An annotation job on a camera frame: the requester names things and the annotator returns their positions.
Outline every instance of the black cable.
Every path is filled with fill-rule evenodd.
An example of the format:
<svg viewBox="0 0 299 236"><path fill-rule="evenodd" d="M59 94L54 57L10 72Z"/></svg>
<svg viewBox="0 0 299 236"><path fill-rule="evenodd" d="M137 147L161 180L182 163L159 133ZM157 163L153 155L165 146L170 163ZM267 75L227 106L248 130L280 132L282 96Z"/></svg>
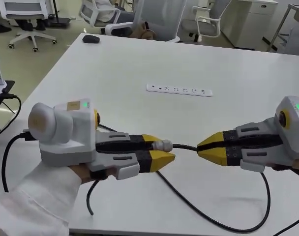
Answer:
<svg viewBox="0 0 299 236"><path fill-rule="evenodd" d="M175 189L175 187L161 174L160 171L157 171L158 175L164 180L164 182L170 187L170 189L176 194L178 195L178 197L180 197L192 210L194 210L199 216L203 217L204 219L208 220L209 222L215 224L216 226L224 229L224 230L227 230L227 231L230 231L230 232L233 232L233 233L238 233L238 234L247 234L247 233L251 233L251 232L254 232L256 230L258 230L261 226L263 226L263 224L266 222L268 216L269 216L269 210L270 210L270 206L271 206L271 195L270 195L270 191L269 191L269 184L268 184L268 181L267 181L267 178L265 177L265 175L263 173L261 173L261 176L264 180L264 183L266 185L266 188L267 188L267 195L268 195L268 203L267 203L267 210L266 210L266 213L262 219L262 221L250 228L250 229L244 229L244 230L241 230L241 229L235 229L235 228L232 228L232 227L229 227L229 226L226 226L212 218L210 218L209 216L207 216L205 213L201 212L199 209L197 209L187 198L185 198L177 189Z"/></svg>
<svg viewBox="0 0 299 236"><path fill-rule="evenodd" d="M99 124L98 127L99 127L99 128L103 128L103 129L107 129L108 131L118 132L118 131L116 131L116 130L114 130L114 129L112 129L112 128L109 128L109 127L107 127L107 126L105 126L105 125L102 125L102 124Z"/></svg>
<svg viewBox="0 0 299 236"><path fill-rule="evenodd" d="M94 190L94 188L96 187L96 185L98 184L99 180L95 180L94 183L91 185L89 191L87 192L87 195L86 195L86 206L87 206L87 209L89 210L90 212L90 215L94 215L94 212L92 211L91 207L90 207L90 195L92 193L92 191Z"/></svg>
<svg viewBox="0 0 299 236"><path fill-rule="evenodd" d="M173 144L173 148L179 148L179 149L186 149L191 151L197 151L196 147L184 145L184 144Z"/></svg>
<svg viewBox="0 0 299 236"><path fill-rule="evenodd" d="M19 134L19 135L16 135L14 138L12 138L10 140L10 142L8 142L6 148L5 148L5 151L4 151L4 154L3 154L3 160L2 160L2 167L1 167L1 176L2 176L2 184L3 184L3 189L5 192L8 193L8 188L7 188L7 182L6 182L6 175L5 175L5 168L6 168L6 161L7 161L7 156L8 156L8 153L10 151L10 148L12 146L12 144L22 138L22 134Z"/></svg>
<svg viewBox="0 0 299 236"><path fill-rule="evenodd" d="M293 224L291 224L291 225L287 226L286 228L282 229L280 232L274 234L273 236L279 236L280 234L284 233L285 231L288 231L289 229L296 226L297 224L299 224L299 219L297 221L295 221Z"/></svg>
<svg viewBox="0 0 299 236"><path fill-rule="evenodd" d="M22 101L20 100L20 98L16 95L13 95L13 94L4 94L4 95L11 95L11 97L4 97L4 98L7 98L7 99L17 99L18 102L19 102L19 107L18 107L18 110L15 114L15 116L13 117L13 119L0 131L0 134L3 133L10 125L11 123L13 123L13 121L17 118L17 116L19 115L20 111L21 111L21 108L22 108Z"/></svg>
<svg viewBox="0 0 299 236"><path fill-rule="evenodd" d="M99 125L99 127L102 127L104 129L107 129L107 130L110 130L110 131L113 131L113 132L117 132L115 131L114 129L111 129L105 125ZM173 145L173 148L181 148L181 149L187 149L187 150L192 150L192 151L196 151L196 147L192 147L192 146L188 146L188 145L182 145L182 144L174 144ZM201 216L202 218L208 220L209 222L215 224L216 226L224 229L224 230L227 230L227 231L230 231L230 232L233 232L233 233L238 233L238 234L247 234L247 233L251 233L253 231L256 231L258 230L260 227L262 227L264 225L264 223L266 222L268 216L269 216L269 210L270 210L270 207L271 207L271 195L270 195L270 190L269 190L269 183L267 181L267 178L266 176L261 173L261 176L263 178L263 181L265 183L265 186L266 186L266 189L267 189L267 196L268 196L268 202L267 202L267 210L266 210L266 213L262 219L262 221L257 224L256 226L252 227L252 228L249 228L249 229L235 229L235 228L232 228L232 227L229 227L227 225L224 225L212 218L210 218L209 216L207 216L205 213L201 212L199 209L197 209L186 197L184 197L164 176L163 174L161 174L160 171L157 171L156 172L161 178L162 180L170 187L170 189L178 196L180 197L192 210L194 210L199 216ZM93 189L95 188L96 184L94 185L95 183L93 183L93 185L90 187L90 194L91 192L93 191ZM89 200L89 196L87 195L87 203L88 203L88 209L89 211L91 211L91 208L90 208L90 200Z"/></svg>
<svg viewBox="0 0 299 236"><path fill-rule="evenodd" d="M11 113L15 114L15 112L13 112L13 110L5 102L2 102L2 103L4 106L6 106L11 111Z"/></svg>

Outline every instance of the floor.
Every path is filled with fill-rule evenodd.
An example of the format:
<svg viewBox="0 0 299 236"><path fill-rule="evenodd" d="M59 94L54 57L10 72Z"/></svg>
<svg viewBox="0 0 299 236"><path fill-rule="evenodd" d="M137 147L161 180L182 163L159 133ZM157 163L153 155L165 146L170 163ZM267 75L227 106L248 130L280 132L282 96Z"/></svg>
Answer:
<svg viewBox="0 0 299 236"><path fill-rule="evenodd" d="M47 29L46 33L57 38L58 43L53 45L50 40L37 39L39 51L32 51L33 45L29 40L20 41L15 49L9 49L8 43L18 31L12 27L12 31L0 34L0 69L2 76L7 80L14 80L16 84L12 93L18 95L24 102L31 92L37 87L49 70L55 65L67 48L76 37L82 32L100 33L100 29L90 27L78 16L81 0L58 0L60 16L71 17L72 20L68 29ZM193 44L193 38L188 34L181 33L181 40L184 43ZM218 38L203 38L201 42L194 43L214 47L232 48L233 46L224 36ZM265 51L267 45L262 41L257 48L258 51ZM17 109L17 102L10 100L6 102L14 111ZM5 107L0 107L0 127L3 127L12 117L12 113Z"/></svg>

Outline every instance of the white sleeve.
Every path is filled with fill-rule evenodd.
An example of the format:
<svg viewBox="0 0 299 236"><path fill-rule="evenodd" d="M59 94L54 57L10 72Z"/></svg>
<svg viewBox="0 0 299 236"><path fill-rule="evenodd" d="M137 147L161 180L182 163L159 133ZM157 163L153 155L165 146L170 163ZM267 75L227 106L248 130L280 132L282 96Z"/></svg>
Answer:
<svg viewBox="0 0 299 236"><path fill-rule="evenodd" d="M40 163L17 187L0 193L0 236L68 236L80 185L70 168Z"/></svg>

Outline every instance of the gray chair back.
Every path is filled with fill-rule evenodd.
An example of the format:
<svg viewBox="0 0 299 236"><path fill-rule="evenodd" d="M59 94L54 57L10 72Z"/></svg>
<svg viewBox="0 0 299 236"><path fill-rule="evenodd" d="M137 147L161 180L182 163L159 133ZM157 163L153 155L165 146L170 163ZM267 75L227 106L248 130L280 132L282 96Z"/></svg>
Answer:
<svg viewBox="0 0 299 236"><path fill-rule="evenodd" d="M187 0L138 0L132 28L147 21L159 41L176 37Z"/></svg>
<svg viewBox="0 0 299 236"><path fill-rule="evenodd" d="M46 0L0 0L0 13L4 19L47 19Z"/></svg>
<svg viewBox="0 0 299 236"><path fill-rule="evenodd" d="M231 0L216 0L213 7L209 11L209 17L213 19L221 18L230 2Z"/></svg>
<svg viewBox="0 0 299 236"><path fill-rule="evenodd" d="M284 51L280 50L280 53L299 56L299 26L292 28Z"/></svg>

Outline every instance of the power cord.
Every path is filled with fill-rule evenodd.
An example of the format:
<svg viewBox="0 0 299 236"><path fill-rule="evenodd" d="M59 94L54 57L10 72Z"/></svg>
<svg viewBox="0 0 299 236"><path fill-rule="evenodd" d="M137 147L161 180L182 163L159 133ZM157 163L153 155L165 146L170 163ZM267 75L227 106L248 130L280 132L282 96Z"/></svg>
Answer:
<svg viewBox="0 0 299 236"><path fill-rule="evenodd" d="M15 112L5 102L2 102L2 104L4 106L6 106L10 110L11 113L15 114Z"/></svg>
<svg viewBox="0 0 299 236"><path fill-rule="evenodd" d="M20 108L16 114L16 116L13 118L13 120L17 117L19 111L20 111ZM104 128L106 130L109 130L109 131L113 131L113 132L117 132L116 130L114 129L111 129L105 125L102 125L100 124L99 125L100 128ZM34 141L36 140L31 134L29 131L24 131L23 133L19 134L19 135L16 135L15 137L13 137L9 143L7 144L6 148L5 148L5 151L4 151L4 155L3 155L3 160L2 160L2 167L1 167L1 177L2 177L2 184L3 184L3 188L4 188L4 191L5 192L8 192L8 187L7 187L7 181L6 181L6 162L7 162L7 157L8 157L8 153L9 153L9 150L11 148L11 146L13 145L13 143L20 139L20 138L24 138L25 141ZM196 148L195 147L192 147L192 146L188 146L188 145L182 145L182 144L174 144L173 145L173 148L181 148L181 149L187 149L187 150L192 150L192 151L196 151ZM266 189L267 189L267 196L268 196L268 203L267 203L267 210L266 210L266 213L262 219L262 221L250 228L250 229L235 229L235 228L232 228L232 227L229 227L229 226L226 226L212 218L210 218L209 216L207 216L205 213L201 212L199 209L197 209L186 197L184 197L164 176L163 174L160 172L160 171L157 171L157 174L162 178L162 180L168 185L168 187L178 196L180 197L192 210L194 210L199 216L203 217L204 219L208 220L209 222L215 224L216 226L224 229L224 230L227 230L227 231L230 231L230 232L233 232L233 233L239 233L239 234L247 234L247 233L251 233L257 229L259 229L260 227L263 226L263 224L266 222L268 216L269 216L269 211L270 211L270 204L271 204L271 196L270 196L270 190L269 190L269 184L268 184L268 181L267 181L267 178L265 177L265 175L263 173L261 173L261 176L263 178L263 181L265 183L265 186L266 186ZM86 205L87 205L87 208L90 212L91 215L93 215L93 211L90 207L90 196L91 196L91 193L92 191L94 190L94 188L96 187L96 185L98 184L98 180L94 181L94 183L91 185L90 189L88 190L87 192L87 196L86 196ZM278 233L274 234L273 236L279 236L281 235L282 233L284 233L285 231L291 229L292 227L296 226L297 224L299 224L299 219L297 221L295 221L293 224L289 225L288 227L282 229L281 231L279 231Z"/></svg>
<svg viewBox="0 0 299 236"><path fill-rule="evenodd" d="M19 102L19 107L18 110L15 114L15 116L13 117L13 119L0 131L0 134L3 133L10 125L11 123L13 123L13 121L17 118L17 116L19 115L19 113L21 112L21 108L22 108L22 101L20 100L20 98L14 94L10 94L10 93L0 93L0 98L3 99L17 99Z"/></svg>
<svg viewBox="0 0 299 236"><path fill-rule="evenodd" d="M102 125L100 124L98 127L101 127L103 129L106 129L106 130L109 130L109 131L112 131L112 132L117 132L116 130L114 129L111 129L105 125ZM197 151L196 147L192 147L192 146L188 146L188 145L183 145L183 144L174 144L173 145L173 148L181 148L181 149L186 149L186 150L192 150L192 151ZM194 210L199 216L201 216L202 218L208 220L209 222L215 224L216 226L224 229L224 230L227 230L227 231L230 231L230 232L233 232L233 233L238 233L238 234L247 234L247 233L251 233L251 232L254 232L256 230L258 230L260 227L262 227L264 225L264 223L266 222L268 216L269 216L269 210L270 210L270 206L271 206L271 195L270 195L270 190L269 190L269 184L268 184L268 181L267 181L267 178L265 177L265 175L263 173L261 173L261 176L263 178L263 181L265 183L265 186L266 186L266 189L267 189L267 196L268 196L268 203L267 203L267 210L266 210L266 213L262 219L262 221L257 224L256 226L250 228L250 229L235 229L235 228L232 228L232 227L229 227L227 225L224 225L212 218L210 218L208 215L206 215L205 213L203 213L202 211L200 211L199 209L197 209L186 197L184 197L165 177L164 175L160 172L160 171L157 171L156 172L161 178L162 180L168 185L168 187L178 196L180 197L192 210ZM96 180L92 186L90 187L88 193L87 193L87 196L86 196L86 205L87 205L87 208L90 212L91 215L93 215L93 212L91 210L91 207L90 207L90 195L93 191L93 189L96 187L96 185L98 184L98 181Z"/></svg>
<svg viewBox="0 0 299 236"><path fill-rule="evenodd" d="M289 229L291 229L292 227L296 226L297 224L299 224L299 219L297 221L295 221L293 224L287 226L286 228L282 229L281 231L277 232L276 234L274 234L273 236L279 236L282 233L284 233L285 231L288 231Z"/></svg>
<svg viewBox="0 0 299 236"><path fill-rule="evenodd" d="M29 131L20 133L19 135L16 135L15 137L13 137L10 142L8 142L4 154L3 154L3 159L2 159L2 167L1 167L1 177L2 177L2 184L3 184L3 189L5 192L8 193L8 187L7 187L7 182L6 182L6 162L7 162L7 157L8 157L8 153L10 151L11 146L13 145L13 143L18 140L18 139L25 139L25 141L34 141L36 140Z"/></svg>

